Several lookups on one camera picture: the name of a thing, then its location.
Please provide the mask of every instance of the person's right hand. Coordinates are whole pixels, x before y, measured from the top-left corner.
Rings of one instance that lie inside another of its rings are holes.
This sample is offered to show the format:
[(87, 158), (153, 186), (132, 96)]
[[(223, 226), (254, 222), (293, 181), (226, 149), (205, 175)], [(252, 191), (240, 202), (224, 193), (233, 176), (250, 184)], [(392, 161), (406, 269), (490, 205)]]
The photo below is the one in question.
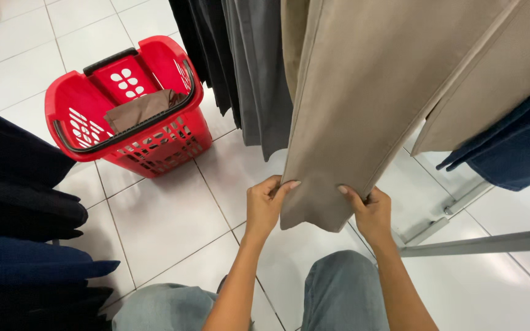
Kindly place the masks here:
[(395, 242), (392, 238), (390, 225), (392, 199), (379, 188), (373, 187), (365, 205), (353, 188), (341, 185), (338, 189), (353, 207), (357, 229), (372, 246), (372, 249), (393, 247)]

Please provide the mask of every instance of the gray pants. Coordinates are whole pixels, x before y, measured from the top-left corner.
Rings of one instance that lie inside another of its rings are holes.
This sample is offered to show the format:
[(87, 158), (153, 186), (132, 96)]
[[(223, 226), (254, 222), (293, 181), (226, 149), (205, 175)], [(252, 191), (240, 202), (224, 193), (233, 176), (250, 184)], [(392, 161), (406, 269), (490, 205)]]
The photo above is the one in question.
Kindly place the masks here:
[[(148, 286), (126, 301), (114, 317), (113, 329), (200, 331), (216, 298), (197, 286)], [(389, 330), (378, 269), (363, 255), (336, 252), (310, 269), (301, 331), (314, 330)]]

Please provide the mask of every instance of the plastic basket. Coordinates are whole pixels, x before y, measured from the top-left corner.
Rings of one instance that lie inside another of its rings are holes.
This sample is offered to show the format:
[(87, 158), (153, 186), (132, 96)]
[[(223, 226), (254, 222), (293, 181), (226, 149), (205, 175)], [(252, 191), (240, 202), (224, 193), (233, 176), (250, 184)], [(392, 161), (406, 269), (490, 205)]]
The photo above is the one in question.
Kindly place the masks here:
[[(202, 84), (183, 49), (167, 36), (152, 36), (84, 69), (55, 80), (45, 113), (52, 138), (79, 162), (103, 158), (147, 177), (157, 177), (210, 148), (200, 110)], [(163, 88), (187, 95), (175, 107), (115, 133), (106, 112)]]

